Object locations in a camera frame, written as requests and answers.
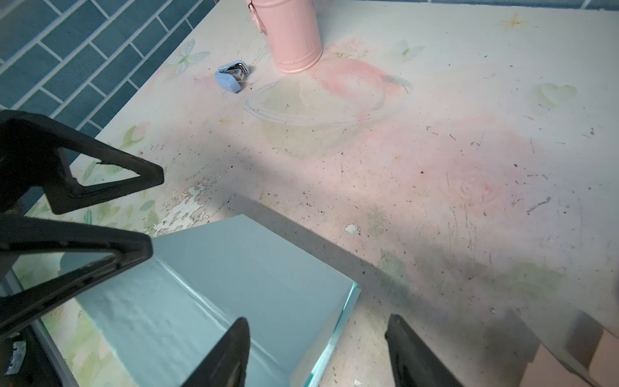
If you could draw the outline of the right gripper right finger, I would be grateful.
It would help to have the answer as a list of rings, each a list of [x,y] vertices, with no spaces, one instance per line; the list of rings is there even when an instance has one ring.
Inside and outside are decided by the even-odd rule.
[[[396,387],[463,385],[399,314],[391,314],[385,332]]]

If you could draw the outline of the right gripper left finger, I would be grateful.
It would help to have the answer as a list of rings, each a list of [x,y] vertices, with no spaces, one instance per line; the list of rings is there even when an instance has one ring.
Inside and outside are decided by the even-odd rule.
[[[250,348],[249,323],[238,318],[182,387],[244,387]]]

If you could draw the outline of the light blue paper box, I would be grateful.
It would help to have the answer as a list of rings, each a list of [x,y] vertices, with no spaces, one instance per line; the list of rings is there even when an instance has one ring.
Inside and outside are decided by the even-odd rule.
[[[246,216],[156,237],[77,302],[140,386],[179,386],[239,318],[249,386],[316,386],[359,286]]]

